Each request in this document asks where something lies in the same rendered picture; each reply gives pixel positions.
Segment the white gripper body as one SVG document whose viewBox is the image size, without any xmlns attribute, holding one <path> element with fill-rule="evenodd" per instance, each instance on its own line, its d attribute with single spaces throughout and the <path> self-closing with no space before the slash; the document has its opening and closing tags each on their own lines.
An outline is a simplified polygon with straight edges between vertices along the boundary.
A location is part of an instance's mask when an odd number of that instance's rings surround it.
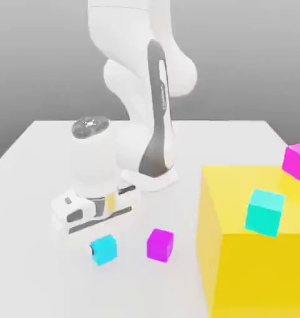
<svg viewBox="0 0 300 318">
<path fill-rule="evenodd" d="M 89 243 L 123 227 L 140 210 L 139 190 L 117 190 L 85 198 L 68 190 L 52 203 L 52 240 L 57 245 Z"/>
</svg>

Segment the small cyan cube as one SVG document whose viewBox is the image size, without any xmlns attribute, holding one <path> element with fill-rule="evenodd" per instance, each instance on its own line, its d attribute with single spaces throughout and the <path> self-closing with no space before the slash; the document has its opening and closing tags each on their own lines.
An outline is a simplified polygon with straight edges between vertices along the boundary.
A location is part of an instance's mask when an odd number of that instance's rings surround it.
<svg viewBox="0 0 300 318">
<path fill-rule="evenodd" d="M 104 265 L 117 257 L 117 242 L 111 235 L 106 235 L 89 244 L 92 258 L 98 266 Z"/>
</svg>

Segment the small magenta cube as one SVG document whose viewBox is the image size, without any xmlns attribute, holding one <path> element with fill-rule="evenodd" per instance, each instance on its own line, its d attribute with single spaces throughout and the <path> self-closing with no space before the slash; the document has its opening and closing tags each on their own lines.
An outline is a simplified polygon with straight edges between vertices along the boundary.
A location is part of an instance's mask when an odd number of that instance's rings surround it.
<svg viewBox="0 0 300 318">
<path fill-rule="evenodd" d="M 166 263 L 173 251 L 174 234 L 161 229 L 153 229 L 147 240 L 147 257 Z"/>
<path fill-rule="evenodd" d="M 286 147 L 282 170 L 300 181 L 300 143 Z"/>
</svg>

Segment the small turquoise cube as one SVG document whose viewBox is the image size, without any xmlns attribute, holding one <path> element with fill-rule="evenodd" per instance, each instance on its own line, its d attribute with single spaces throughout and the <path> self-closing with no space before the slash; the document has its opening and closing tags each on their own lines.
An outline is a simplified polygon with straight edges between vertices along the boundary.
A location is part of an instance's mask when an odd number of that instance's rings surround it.
<svg viewBox="0 0 300 318">
<path fill-rule="evenodd" d="M 254 189 L 245 218 L 245 229 L 277 238 L 286 196 Z"/>
</svg>

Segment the large yellow box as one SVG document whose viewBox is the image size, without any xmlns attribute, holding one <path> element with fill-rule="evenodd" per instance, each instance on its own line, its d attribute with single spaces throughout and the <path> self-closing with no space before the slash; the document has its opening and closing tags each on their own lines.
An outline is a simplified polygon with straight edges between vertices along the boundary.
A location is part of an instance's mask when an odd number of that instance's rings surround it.
<svg viewBox="0 0 300 318">
<path fill-rule="evenodd" d="M 285 197 L 276 237 L 245 228 L 256 189 Z M 196 251 L 210 318 L 300 318 L 300 181 L 275 165 L 203 166 Z"/>
</svg>

